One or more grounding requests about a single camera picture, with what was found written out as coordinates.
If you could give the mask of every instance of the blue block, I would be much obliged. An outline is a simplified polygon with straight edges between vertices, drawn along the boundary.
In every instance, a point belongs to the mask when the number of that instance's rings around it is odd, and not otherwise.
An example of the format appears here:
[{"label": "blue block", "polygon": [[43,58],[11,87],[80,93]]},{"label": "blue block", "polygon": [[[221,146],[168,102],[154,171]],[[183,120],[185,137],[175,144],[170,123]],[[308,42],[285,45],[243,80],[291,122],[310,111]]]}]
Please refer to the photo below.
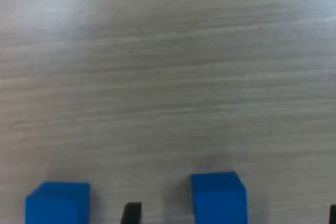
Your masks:
[{"label": "blue block", "polygon": [[90,184],[45,182],[26,198],[26,224],[89,224]]},{"label": "blue block", "polygon": [[235,172],[193,174],[196,224],[247,224],[246,189]]}]

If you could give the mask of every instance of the black object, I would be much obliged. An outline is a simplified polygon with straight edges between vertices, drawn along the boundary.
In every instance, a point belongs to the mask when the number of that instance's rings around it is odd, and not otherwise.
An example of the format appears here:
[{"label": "black object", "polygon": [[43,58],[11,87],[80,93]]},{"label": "black object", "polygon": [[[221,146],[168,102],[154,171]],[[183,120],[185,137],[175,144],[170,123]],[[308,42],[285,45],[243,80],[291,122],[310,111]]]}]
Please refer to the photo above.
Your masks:
[{"label": "black object", "polygon": [[330,207],[329,224],[336,224],[336,205]]},{"label": "black object", "polygon": [[141,211],[141,203],[127,203],[124,208],[121,224],[140,224]]}]

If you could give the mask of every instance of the wood grain surface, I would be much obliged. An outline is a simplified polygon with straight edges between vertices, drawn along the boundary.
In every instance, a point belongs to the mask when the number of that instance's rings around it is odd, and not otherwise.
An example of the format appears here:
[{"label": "wood grain surface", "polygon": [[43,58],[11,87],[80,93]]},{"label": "wood grain surface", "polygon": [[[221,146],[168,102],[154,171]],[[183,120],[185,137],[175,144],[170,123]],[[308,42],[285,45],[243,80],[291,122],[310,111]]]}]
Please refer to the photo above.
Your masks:
[{"label": "wood grain surface", "polygon": [[48,179],[92,224],[192,224],[189,175],[236,170],[250,224],[336,202],[336,0],[0,0],[0,223]]}]

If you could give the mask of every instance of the blue cube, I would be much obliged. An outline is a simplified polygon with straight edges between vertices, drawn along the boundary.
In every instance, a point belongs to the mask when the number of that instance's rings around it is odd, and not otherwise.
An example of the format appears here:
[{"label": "blue cube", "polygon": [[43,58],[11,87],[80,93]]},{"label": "blue cube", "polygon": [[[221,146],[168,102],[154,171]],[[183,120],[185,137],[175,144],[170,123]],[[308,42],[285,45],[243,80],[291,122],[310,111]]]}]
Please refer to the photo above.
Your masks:
[{"label": "blue cube", "polygon": [[235,172],[193,174],[196,224],[247,224],[246,189]]},{"label": "blue cube", "polygon": [[26,198],[26,224],[89,224],[90,184],[45,182]]}]

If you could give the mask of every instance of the wooden table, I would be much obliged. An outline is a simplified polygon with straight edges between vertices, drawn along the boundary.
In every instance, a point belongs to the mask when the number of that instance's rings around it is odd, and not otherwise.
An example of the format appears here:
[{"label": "wooden table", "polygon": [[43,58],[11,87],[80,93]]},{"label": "wooden table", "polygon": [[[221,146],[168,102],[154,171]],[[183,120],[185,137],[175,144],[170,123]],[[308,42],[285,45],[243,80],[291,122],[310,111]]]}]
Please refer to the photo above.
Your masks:
[{"label": "wooden table", "polygon": [[336,202],[336,0],[0,0],[0,220],[44,180],[192,224],[191,173],[236,170],[250,224]]}]

